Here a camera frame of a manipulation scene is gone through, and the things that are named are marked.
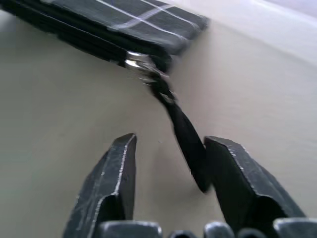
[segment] table surface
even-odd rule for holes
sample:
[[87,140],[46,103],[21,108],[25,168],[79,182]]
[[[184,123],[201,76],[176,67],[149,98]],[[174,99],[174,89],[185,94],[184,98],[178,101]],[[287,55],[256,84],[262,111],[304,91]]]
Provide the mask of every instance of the table surface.
[[[164,109],[128,70],[0,11],[0,75],[2,237],[60,237],[85,176],[131,132],[135,220],[199,236],[223,220],[214,192],[194,184]],[[201,137],[245,146],[317,217],[316,75],[315,66],[215,21],[171,80]]]

